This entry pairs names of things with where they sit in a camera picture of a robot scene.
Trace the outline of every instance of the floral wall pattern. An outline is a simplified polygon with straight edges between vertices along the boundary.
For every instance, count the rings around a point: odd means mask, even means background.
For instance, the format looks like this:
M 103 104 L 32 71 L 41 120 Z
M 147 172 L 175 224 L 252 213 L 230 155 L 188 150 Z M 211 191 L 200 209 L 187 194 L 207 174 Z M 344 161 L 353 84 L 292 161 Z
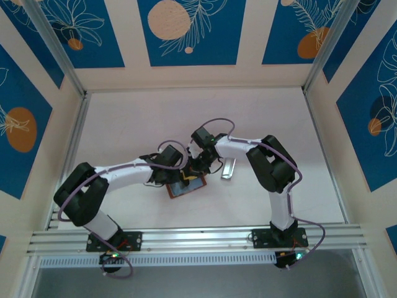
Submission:
M 359 5 L 350 18 L 350 22 L 346 25 L 331 56 L 324 65 L 323 71 L 328 82 L 332 80 L 335 72 L 342 64 L 343 59 L 346 57 L 380 1 L 381 0 L 361 0 L 359 2 Z
M 52 112 L 0 46 L 0 191 L 20 199 Z
M 370 190 L 397 178 L 397 22 L 337 106 Z
M 350 50 L 378 1 L 361 0 L 350 20 L 350 30 L 345 33 L 345 39 L 352 42 L 339 44 L 339 56 Z M 343 3 L 344 0 L 279 0 L 262 64 L 312 63 Z
M 1 0 L 0 3 L 32 48 L 31 43 L 40 36 L 19 1 Z M 42 0 L 38 3 L 75 68 L 124 67 L 103 0 Z
M 138 0 L 151 66 L 235 65 L 245 0 Z
M 30 21 L 19 1 L 0 0 L 0 6 L 30 47 L 37 60 L 42 64 L 54 84 L 60 88 L 65 75 L 52 57 L 51 52 L 38 34 L 35 26 Z

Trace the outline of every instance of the purple cable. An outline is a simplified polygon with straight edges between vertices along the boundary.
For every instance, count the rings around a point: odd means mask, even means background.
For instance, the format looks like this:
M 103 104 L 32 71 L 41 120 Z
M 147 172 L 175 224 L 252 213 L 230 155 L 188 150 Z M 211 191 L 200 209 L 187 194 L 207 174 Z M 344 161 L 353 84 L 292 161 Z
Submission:
M 207 124 L 210 123 L 210 122 L 214 122 L 214 121 L 218 121 L 218 120 L 227 121 L 227 122 L 230 122 L 230 123 L 232 124 L 233 127 L 232 127 L 231 130 L 228 132 L 228 139 L 230 139 L 231 133 L 232 133 L 232 132 L 234 131 L 234 129 L 236 128 L 236 124 L 235 124 L 232 120 L 230 120 L 230 119 L 227 119 L 227 118 L 214 118 L 214 119 L 211 119 L 211 120 L 208 120 L 208 121 L 204 122 L 200 127 L 204 127 L 204 125 L 207 125 Z
M 134 168 L 134 167 L 136 167 L 136 166 L 155 166 L 155 167 L 161 168 L 161 169 L 182 169 L 182 168 L 187 164 L 187 161 L 188 161 L 188 158 L 187 158 L 187 156 L 188 156 L 187 150 L 186 150 L 185 146 L 184 146 L 181 142 L 174 141 L 174 140 L 166 140 L 166 141 L 162 142 L 162 143 L 160 144 L 160 146 L 163 145 L 163 144 L 165 144 L 165 143 L 170 143 L 170 142 L 176 143 L 176 144 L 180 145 L 180 146 L 184 149 L 184 151 L 185 151 L 185 158 L 183 158 L 182 163 L 181 163 L 179 166 L 163 166 L 163 165 L 157 165 L 156 163 L 137 163 L 137 164 L 130 163 L 130 164 L 127 164 L 127 165 L 114 166 L 114 167 L 112 167 L 112 168 L 105 169 L 105 170 L 103 170 L 103 171 L 100 171 L 100 172 L 98 172 L 98 173 L 95 173 L 95 174 L 93 174 L 91 177 L 87 178 L 84 182 L 82 182 L 82 183 L 81 183 L 74 191 L 72 191 L 72 193 L 66 198 L 66 200 L 64 201 L 64 203 L 62 204 L 62 206 L 60 207 L 60 210 L 59 210 L 59 212 L 58 212 L 58 220 L 59 220 L 60 222 L 70 222 L 70 220 L 68 220 L 68 219 L 63 219 L 63 218 L 62 218 L 62 213 L 63 213 L 65 207 L 70 203 L 70 201 L 72 200 L 72 198 L 73 198 L 85 185 L 87 185 L 88 183 L 90 183 L 92 180 L 96 179 L 96 177 L 98 177 L 98 176 L 100 176 L 100 175 L 103 175 L 103 174 L 105 174 L 105 173 L 110 173 L 110 172 L 118 171 L 118 170 L 120 170 L 120 169 Z M 107 275 L 107 276 L 109 276 L 110 278 L 115 278 L 115 279 L 125 279 L 125 278 L 129 278 L 130 276 L 132 276 L 132 274 L 133 274 L 133 267 L 132 267 L 131 262 L 127 259 L 127 257 L 125 257 L 121 252 L 119 252 L 119 250 L 116 249 L 116 247 L 114 247 L 113 245 L 111 245 L 108 241 L 104 240 L 102 237 L 100 237 L 99 235 L 97 235 L 97 234 L 94 233 L 93 231 L 89 230 L 88 228 L 86 228 L 86 229 L 87 229 L 89 232 L 91 232 L 91 233 L 92 233 L 99 241 L 101 241 L 104 245 L 108 246 L 110 249 L 112 249 L 113 251 L 117 252 L 117 253 L 122 257 L 122 259 L 128 264 L 128 266 L 130 267 L 130 273 L 129 273 L 128 275 L 125 275 L 125 276 Z M 106 272 L 105 272 L 105 270 L 104 270 L 104 266 L 105 266 L 105 262 L 102 264 L 102 268 L 101 268 L 101 269 L 102 269 L 102 271 L 106 274 Z
M 319 247 L 319 246 L 322 244 L 322 242 L 323 242 L 324 239 L 325 239 L 326 231 L 325 231 L 325 228 L 324 228 L 320 223 L 312 222 L 312 221 L 310 221 L 310 220 L 305 220 L 305 219 L 299 219 L 299 218 L 295 217 L 295 216 L 293 215 L 293 213 L 292 213 L 292 200 L 291 200 L 291 195 L 290 195 L 290 193 L 291 193 L 292 188 L 295 187 L 300 181 L 302 181 L 302 179 L 303 179 L 302 172 L 301 172 L 301 171 L 300 171 L 300 170 L 299 170 L 287 157 L 285 157 L 285 156 L 282 155 L 280 152 L 278 152 L 277 150 L 275 150 L 274 148 L 272 148 L 272 147 L 270 147 L 270 146 L 268 146 L 268 145 L 266 145 L 266 144 L 259 143 L 259 142 L 255 142 L 255 141 L 249 142 L 249 141 L 240 140 L 240 139 L 237 139 L 237 138 L 230 138 L 230 140 L 231 140 L 232 142 L 237 142 L 237 143 L 250 143 L 250 144 L 262 146 L 262 147 L 264 147 L 264 148 L 270 150 L 272 153 L 276 154 L 278 157 L 280 157 L 282 160 L 284 160 L 291 168 L 293 168 L 293 170 L 294 170 L 295 172 L 298 173 L 298 175 L 299 175 L 298 180 L 296 180 L 294 183 L 292 183 L 292 184 L 288 187 L 288 189 L 287 189 L 288 213 L 291 215 L 291 217 L 292 217 L 293 219 L 295 219 L 295 220 L 297 220 L 297 221 L 304 222 L 304 223 L 310 224 L 310 225 L 316 225 L 316 226 L 318 226 L 321 230 L 323 230 L 323 235 L 322 235 L 322 237 L 320 238 L 319 242 L 317 242 L 317 244 L 316 244 L 304 257 L 302 257 L 301 260 L 307 258 L 311 253 L 314 253 L 314 251 L 317 249 L 317 247 Z M 295 262 L 295 263 L 293 263 L 291 266 L 288 267 L 288 269 L 290 269 L 291 267 L 294 267 L 297 263 L 300 263 L 300 262 Z

